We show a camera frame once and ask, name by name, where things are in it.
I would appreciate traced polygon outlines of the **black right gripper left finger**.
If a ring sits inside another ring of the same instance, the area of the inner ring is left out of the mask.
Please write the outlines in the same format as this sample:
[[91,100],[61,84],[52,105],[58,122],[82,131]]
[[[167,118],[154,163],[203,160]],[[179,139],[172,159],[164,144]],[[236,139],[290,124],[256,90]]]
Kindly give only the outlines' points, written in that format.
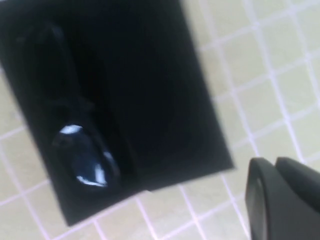
[[246,209],[253,240],[318,240],[320,213],[299,198],[262,157],[250,160]]

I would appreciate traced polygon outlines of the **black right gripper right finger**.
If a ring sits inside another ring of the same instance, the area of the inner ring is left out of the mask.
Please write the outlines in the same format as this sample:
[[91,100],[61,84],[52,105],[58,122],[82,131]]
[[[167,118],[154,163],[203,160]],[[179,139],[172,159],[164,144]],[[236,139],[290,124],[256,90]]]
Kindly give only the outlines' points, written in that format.
[[288,157],[278,157],[275,168],[295,194],[319,213],[320,173]]

